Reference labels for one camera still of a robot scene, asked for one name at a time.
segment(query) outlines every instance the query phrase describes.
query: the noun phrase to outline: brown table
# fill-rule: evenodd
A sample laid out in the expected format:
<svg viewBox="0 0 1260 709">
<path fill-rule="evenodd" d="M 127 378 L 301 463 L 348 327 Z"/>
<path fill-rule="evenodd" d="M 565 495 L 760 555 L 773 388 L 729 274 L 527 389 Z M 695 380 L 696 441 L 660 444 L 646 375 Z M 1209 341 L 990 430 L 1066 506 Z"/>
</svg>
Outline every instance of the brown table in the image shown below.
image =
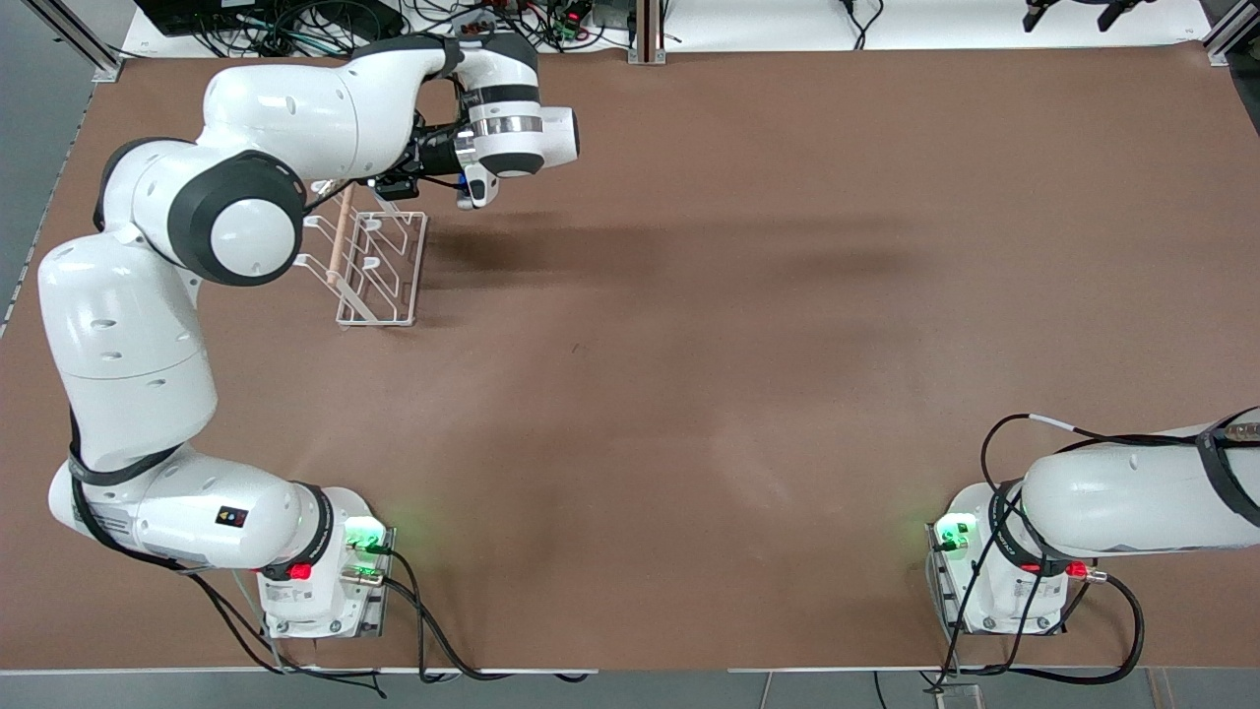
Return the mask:
<svg viewBox="0 0 1260 709">
<path fill-rule="evenodd" d="M 197 135 L 223 65 L 97 89 L 37 259 L 91 230 L 117 145 Z M 1260 140 L 1200 48 L 604 53 L 542 78 L 582 157 L 474 214 L 430 190 L 418 326 L 340 331 L 299 275 L 200 296 L 220 404 L 197 446 L 362 492 L 478 665 L 936 664 L 922 525 L 994 421 L 1260 400 Z M 192 584 L 47 513 L 66 402 L 32 283 L 0 363 L 0 667 L 244 665 Z M 1024 426 L 994 467 L 1063 442 Z M 1257 562 L 1108 563 L 1144 662 L 1260 666 Z M 412 632 L 396 607 L 384 640 L 295 652 L 406 666 Z M 1099 592 L 1021 657 L 1116 662 L 1128 633 Z"/>
</svg>

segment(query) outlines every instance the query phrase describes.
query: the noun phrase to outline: white wire rack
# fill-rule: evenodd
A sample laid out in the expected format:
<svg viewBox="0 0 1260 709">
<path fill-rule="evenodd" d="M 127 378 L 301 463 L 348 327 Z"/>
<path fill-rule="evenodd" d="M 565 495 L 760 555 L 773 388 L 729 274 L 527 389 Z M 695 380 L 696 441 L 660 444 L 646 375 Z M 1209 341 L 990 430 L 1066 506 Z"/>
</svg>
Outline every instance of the white wire rack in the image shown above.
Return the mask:
<svg viewBox="0 0 1260 709">
<path fill-rule="evenodd" d="M 348 326 L 407 326 L 416 324 L 420 267 L 425 256 L 428 215 L 402 212 L 388 201 L 381 210 L 349 207 L 348 233 L 338 238 L 338 224 L 323 215 L 302 219 L 305 246 L 328 243 L 329 258 L 304 251 L 294 267 L 309 269 L 338 296 L 335 319 Z M 311 238 L 315 233 L 321 239 Z M 341 257 L 336 256 L 340 249 Z"/>
</svg>

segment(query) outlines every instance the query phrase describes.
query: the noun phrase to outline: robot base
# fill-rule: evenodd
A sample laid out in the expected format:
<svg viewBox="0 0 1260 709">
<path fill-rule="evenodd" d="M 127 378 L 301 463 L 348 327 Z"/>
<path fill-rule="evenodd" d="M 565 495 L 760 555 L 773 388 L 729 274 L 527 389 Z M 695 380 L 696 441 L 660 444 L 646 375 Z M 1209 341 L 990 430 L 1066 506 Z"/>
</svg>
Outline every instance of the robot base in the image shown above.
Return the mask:
<svg viewBox="0 0 1260 709">
<path fill-rule="evenodd" d="M 393 530 L 372 518 L 362 497 L 341 487 L 324 489 L 333 504 L 328 550 L 311 565 L 310 578 L 273 582 L 258 574 L 258 598 L 271 637 L 379 637 L 384 621 L 388 555 L 353 545 L 389 547 Z"/>
<path fill-rule="evenodd" d="M 1014 635 L 1028 603 L 1036 577 L 1016 567 L 1000 550 L 989 550 L 979 576 L 974 564 L 989 543 L 989 501 L 993 491 L 987 485 L 963 490 L 950 504 L 949 513 L 927 525 L 927 586 L 945 635 L 953 632 L 959 620 L 959 604 L 968 587 L 976 587 L 966 601 L 963 632 L 973 635 Z M 1058 632 L 1058 620 L 1067 597 L 1067 576 L 1045 577 L 1024 623 L 1026 635 Z"/>
</svg>

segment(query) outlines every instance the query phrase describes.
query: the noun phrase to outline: metal post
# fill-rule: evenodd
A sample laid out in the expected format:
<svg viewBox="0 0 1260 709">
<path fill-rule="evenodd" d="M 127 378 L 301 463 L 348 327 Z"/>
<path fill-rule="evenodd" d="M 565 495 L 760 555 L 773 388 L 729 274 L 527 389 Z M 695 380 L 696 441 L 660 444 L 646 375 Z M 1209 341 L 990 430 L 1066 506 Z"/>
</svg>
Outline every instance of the metal post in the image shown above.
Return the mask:
<svg viewBox="0 0 1260 709">
<path fill-rule="evenodd" d="M 1256 6 L 1257 3 L 1260 0 L 1239 0 L 1239 4 L 1230 8 L 1230 11 L 1225 13 L 1221 21 L 1212 25 L 1211 31 L 1203 38 L 1207 59 L 1213 67 L 1227 65 L 1228 62 L 1225 60 L 1226 52 L 1234 49 L 1252 28 L 1260 24 L 1260 8 Z"/>
<path fill-rule="evenodd" d="M 32 13 L 39 15 L 39 19 L 44 20 L 44 24 L 50 26 L 71 49 L 78 52 L 81 57 L 96 67 L 96 73 L 92 74 L 93 82 L 113 83 L 118 81 L 122 60 L 64 3 L 60 0 L 21 1 L 30 8 Z"/>
<path fill-rule="evenodd" d="M 634 47 L 629 50 L 631 64 L 665 63 L 665 26 L 660 0 L 635 0 Z"/>
</svg>

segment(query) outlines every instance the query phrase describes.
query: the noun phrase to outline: wooden stick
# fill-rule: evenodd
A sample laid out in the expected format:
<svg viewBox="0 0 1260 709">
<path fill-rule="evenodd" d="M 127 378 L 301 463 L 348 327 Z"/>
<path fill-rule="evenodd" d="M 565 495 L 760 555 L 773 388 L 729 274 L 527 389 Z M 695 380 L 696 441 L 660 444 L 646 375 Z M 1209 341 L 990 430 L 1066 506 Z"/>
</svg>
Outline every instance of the wooden stick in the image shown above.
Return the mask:
<svg viewBox="0 0 1260 709">
<path fill-rule="evenodd" d="M 345 261 L 345 228 L 350 220 L 350 201 L 354 200 L 354 183 L 341 191 L 341 212 L 336 217 L 336 232 L 333 234 L 333 257 L 328 259 L 328 283 L 336 285 L 341 277 L 341 262 Z"/>
</svg>

